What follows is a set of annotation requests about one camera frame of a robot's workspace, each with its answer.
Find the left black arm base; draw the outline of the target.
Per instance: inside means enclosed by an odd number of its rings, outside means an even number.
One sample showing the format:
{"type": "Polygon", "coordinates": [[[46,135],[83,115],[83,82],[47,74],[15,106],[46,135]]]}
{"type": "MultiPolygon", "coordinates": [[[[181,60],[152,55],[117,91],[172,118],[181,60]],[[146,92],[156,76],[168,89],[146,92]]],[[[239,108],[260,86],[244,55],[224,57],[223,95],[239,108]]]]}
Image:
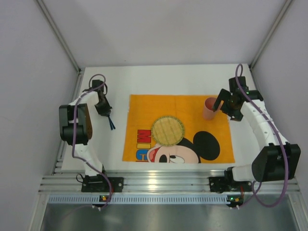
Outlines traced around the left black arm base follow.
{"type": "MultiPolygon", "coordinates": [[[[121,193],[124,187],[124,178],[123,177],[108,177],[108,180],[111,184],[111,192],[121,193]]],[[[107,180],[101,176],[86,176],[83,179],[81,191],[84,193],[107,193],[110,192],[110,187],[107,180]]]]}

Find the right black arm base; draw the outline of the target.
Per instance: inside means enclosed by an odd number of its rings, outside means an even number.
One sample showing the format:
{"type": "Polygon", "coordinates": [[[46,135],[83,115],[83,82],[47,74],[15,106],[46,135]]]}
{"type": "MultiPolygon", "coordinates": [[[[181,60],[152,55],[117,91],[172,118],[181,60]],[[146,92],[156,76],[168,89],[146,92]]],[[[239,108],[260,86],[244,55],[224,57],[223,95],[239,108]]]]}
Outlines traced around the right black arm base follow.
{"type": "Polygon", "coordinates": [[[212,193],[252,191],[252,182],[250,181],[233,181],[228,180],[226,177],[209,177],[208,180],[212,193]]]}

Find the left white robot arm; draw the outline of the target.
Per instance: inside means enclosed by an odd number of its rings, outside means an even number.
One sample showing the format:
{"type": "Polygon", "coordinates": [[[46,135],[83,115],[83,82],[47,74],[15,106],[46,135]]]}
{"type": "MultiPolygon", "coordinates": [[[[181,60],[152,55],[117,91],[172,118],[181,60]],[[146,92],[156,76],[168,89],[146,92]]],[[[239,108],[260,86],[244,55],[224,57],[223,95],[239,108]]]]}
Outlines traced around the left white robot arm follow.
{"type": "Polygon", "coordinates": [[[112,106],[106,95],[106,78],[96,74],[90,78],[88,88],[71,103],[59,107],[59,130],[61,139],[72,147],[71,156],[84,164],[87,177],[107,178],[103,164],[90,145],[94,127],[90,109],[94,108],[99,116],[108,118],[111,130],[116,127],[111,120],[112,106]]]}

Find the pink plastic cup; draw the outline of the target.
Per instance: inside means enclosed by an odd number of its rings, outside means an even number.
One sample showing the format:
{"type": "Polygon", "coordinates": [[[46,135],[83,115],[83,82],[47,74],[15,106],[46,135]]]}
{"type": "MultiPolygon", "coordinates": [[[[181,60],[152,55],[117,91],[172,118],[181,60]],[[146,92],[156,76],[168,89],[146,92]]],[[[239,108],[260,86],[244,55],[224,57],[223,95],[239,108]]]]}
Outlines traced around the pink plastic cup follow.
{"type": "Polygon", "coordinates": [[[205,100],[204,108],[203,108],[203,118],[205,120],[213,119],[216,116],[216,114],[218,113],[217,111],[213,110],[213,106],[214,106],[215,102],[216,102],[215,97],[209,97],[205,100]]]}

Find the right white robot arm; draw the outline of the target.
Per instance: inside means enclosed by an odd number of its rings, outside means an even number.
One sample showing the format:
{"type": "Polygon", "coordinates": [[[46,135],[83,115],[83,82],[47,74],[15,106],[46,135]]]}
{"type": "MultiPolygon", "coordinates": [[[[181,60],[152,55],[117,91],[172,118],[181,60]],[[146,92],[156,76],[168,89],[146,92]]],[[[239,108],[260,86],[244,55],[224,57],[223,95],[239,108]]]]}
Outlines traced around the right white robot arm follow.
{"type": "Polygon", "coordinates": [[[244,76],[229,79],[229,89],[222,89],[213,105],[231,120],[246,119],[259,145],[259,153],[251,164],[226,170],[233,181],[292,180],[301,149],[291,144],[277,129],[267,112],[258,90],[250,90],[244,76]]]}

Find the woven bamboo round plate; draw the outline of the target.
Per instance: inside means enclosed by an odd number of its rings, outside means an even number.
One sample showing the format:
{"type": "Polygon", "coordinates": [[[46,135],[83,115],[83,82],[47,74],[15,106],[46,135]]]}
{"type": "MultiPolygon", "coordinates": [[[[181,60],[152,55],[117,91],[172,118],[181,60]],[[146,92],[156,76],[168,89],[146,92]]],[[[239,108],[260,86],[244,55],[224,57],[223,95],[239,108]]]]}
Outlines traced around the woven bamboo round plate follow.
{"type": "Polygon", "coordinates": [[[162,146],[177,145],[185,135],[184,124],[174,116],[162,116],[151,126],[152,137],[162,146]]]}

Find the orange cartoon mouse cloth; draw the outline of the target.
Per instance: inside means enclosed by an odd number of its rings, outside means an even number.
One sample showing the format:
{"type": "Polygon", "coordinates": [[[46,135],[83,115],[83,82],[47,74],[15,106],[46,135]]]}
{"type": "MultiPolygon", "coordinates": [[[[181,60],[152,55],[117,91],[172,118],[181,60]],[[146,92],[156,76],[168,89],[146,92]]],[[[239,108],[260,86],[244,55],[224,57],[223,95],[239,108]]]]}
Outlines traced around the orange cartoon mouse cloth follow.
{"type": "Polygon", "coordinates": [[[217,112],[203,118],[209,95],[131,95],[122,160],[140,163],[234,163],[229,120],[217,112]],[[154,122],[173,116],[183,124],[177,146],[163,147],[154,140],[154,122]]]}

